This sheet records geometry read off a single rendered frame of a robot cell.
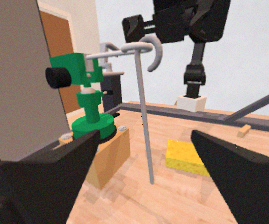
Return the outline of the yellow sponge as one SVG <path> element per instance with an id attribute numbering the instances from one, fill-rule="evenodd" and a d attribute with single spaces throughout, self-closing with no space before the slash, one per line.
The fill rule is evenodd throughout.
<path id="1" fill-rule="evenodd" d="M 165 166 L 211 177 L 192 143 L 168 139 Z"/>

